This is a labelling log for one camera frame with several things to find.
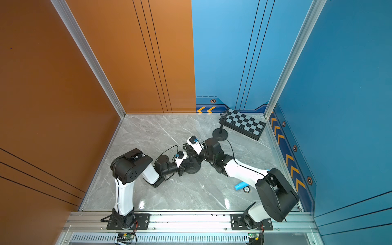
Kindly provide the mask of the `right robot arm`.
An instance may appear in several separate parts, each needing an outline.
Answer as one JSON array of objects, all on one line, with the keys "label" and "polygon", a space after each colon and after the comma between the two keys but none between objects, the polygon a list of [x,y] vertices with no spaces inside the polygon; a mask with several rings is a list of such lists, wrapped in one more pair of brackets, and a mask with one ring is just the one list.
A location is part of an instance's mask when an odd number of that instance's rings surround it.
[{"label": "right robot arm", "polygon": [[273,219],[282,222],[298,204],[300,198],[283,173],[276,168],[259,169],[226,154],[215,138],[200,142],[191,136],[183,145],[184,160],[200,165],[208,162],[219,174],[236,178],[254,188],[260,198],[242,215],[241,222],[250,230],[260,229],[263,222]]}]

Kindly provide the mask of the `black round stand base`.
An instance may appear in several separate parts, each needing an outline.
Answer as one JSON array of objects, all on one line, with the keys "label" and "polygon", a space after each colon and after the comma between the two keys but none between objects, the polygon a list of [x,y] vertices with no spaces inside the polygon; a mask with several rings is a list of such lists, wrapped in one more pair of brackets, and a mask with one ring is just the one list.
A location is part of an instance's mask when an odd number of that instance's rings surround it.
[{"label": "black round stand base", "polygon": [[228,132],[223,128],[217,128],[213,131],[212,137],[217,141],[225,141],[228,138]]}]

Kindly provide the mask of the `black mic clip pole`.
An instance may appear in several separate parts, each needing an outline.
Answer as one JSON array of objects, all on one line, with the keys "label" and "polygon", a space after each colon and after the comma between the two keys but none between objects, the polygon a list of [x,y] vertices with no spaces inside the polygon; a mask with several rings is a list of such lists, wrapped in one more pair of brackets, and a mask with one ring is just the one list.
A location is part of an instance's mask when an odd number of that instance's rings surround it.
[{"label": "black mic clip pole", "polygon": [[224,132],[227,133],[227,130],[224,129],[224,122],[226,121],[226,118],[228,116],[227,112],[223,112],[220,115],[219,123],[220,123],[220,128],[219,128],[219,134],[223,134]]}]

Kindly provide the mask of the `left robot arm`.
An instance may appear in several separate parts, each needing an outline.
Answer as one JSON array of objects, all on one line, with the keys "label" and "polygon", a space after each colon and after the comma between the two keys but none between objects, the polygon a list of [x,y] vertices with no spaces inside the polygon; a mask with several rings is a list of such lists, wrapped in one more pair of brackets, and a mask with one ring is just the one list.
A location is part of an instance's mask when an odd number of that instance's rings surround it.
[{"label": "left robot arm", "polygon": [[139,149],[133,149],[115,158],[110,165],[115,179],[115,204],[111,215],[101,221],[108,223],[108,230],[136,230],[139,220],[149,219],[148,215],[139,218],[135,214],[133,194],[139,176],[157,188],[174,174],[194,174],[200,167],[195,158],[182,151],[175,154],[172,159],[161,154],[155,161]]}]

